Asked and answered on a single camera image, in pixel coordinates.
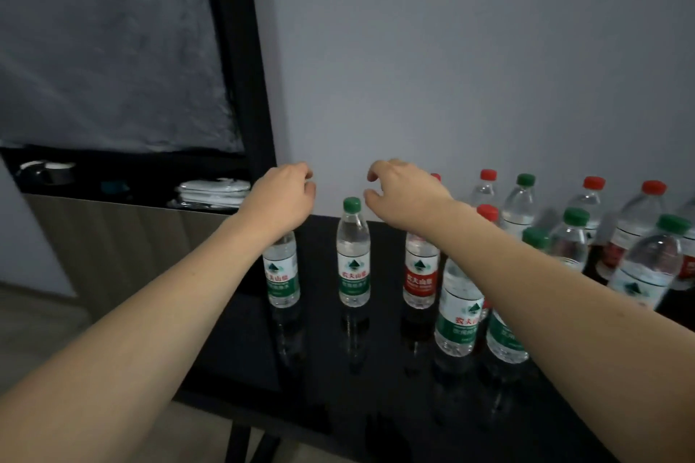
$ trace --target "glossy black tabletop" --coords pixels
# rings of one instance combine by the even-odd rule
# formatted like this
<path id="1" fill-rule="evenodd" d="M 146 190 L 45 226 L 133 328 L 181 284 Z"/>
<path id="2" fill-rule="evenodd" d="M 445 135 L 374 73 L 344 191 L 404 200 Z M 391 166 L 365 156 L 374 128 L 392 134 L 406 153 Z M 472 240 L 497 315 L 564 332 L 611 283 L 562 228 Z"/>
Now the glossy black tabletop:
<path id="1" fill-rule="evenodd" d="M 437 304 L 403 302 L 401 231 L 370 222 L 371 299 L 343 306 L 337 224 L 312 216 L 295 232 L 291 308 L 271 308 L 255 264 L 178 400 L 357 461 L 614 461 L 532 360 L 489 352 L 485 325 L 467 357 L 439 351 Z"/>

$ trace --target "gray wall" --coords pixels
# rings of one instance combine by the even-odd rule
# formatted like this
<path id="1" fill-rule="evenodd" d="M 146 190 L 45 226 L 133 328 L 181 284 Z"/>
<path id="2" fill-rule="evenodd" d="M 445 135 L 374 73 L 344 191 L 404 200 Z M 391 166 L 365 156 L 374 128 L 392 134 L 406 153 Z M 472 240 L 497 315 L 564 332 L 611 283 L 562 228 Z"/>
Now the gray wall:
<path id="1" fill-rule="evenodd" d="M 587 174 L 617 207 L 644 179 L 695 190 L 693 0 L 256 0 L 281 162 L 308 160 L 339 216 L 369 163 L 401 157 L 465 195 L 538 176 L 561 206 Z"/>
<path id="2" fill-rule="evenodd" d="M 0 161 L 0 282 L 75 296 L 29 206 Z"/>

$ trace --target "red bottle cap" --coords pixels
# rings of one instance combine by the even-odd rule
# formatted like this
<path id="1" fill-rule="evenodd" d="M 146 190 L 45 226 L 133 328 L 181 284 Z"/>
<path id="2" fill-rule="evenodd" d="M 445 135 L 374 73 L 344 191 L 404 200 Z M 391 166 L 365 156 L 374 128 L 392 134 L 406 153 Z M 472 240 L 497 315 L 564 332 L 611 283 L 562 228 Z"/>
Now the red bottle cap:
<path id="1" fill-rule="evenodd" d="M 642 184 L 642 192 L 654 196 L 663 195 L 666 192 L 666 184 L 658 179 L 648 179 Z"/>
<path id="2" fill-rule="evenodd" d="M 602 191 L 605 186 L 605 178 L 599 178 L 598 176 L 586 176 L 584 178 L 584 188 L 590 188 L 592 191 Z"/>
<path id="3" fill-rule="evenodd" d="M 497 179 L 497 170 L 483 169 L 480 171 L 480 178 L 486 182 L 493 182 Z"/>
<path id="4" fill-rule="evenodd" d="M 496 222 L 500 217 L 500 212 L 498 211 L 497 207 L 493 207 L 492 205 L 488 205 L 486 203 L 479 205 L 476 211 L 483 218 L 490 220 L 491 222 Z"/>

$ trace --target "green bottle label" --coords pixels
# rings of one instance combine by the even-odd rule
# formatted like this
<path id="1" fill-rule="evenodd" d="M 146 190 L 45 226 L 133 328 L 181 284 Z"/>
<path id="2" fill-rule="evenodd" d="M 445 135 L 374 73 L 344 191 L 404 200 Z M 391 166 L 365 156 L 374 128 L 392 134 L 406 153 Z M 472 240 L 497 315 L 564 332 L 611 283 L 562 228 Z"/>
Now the green bottle label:
<path id="1" fill-rule="evenodd" d="M 505 348 L 515 351 L 524 351 L 523 345 L 517 341 L 514 333 L 507 327 L 502 318 L 497 314 L 497 311 L 492 312 L 488 333 Z"/>
<path id="2" fill-rule="evenodd" d="M 475 341 L 485 299 L 469 301 L 441 290 L 437 331 L 448 341 L 470 344 Z"/>
<path id="3" fill-rule="evenodd" d="M 358 296 L 369 291 L 369 255 L 346 257 L 338 253 L 338 275 L 343 295 Z"/>
<path id="4" fill-rule="evenodd" d="M 265 282 L 268 284 L 268 295 L 284 298 L 293 295 L 300 287 L 297 279 L 297 255 L 284 260 L 263 259 L 265 266 Z"/>

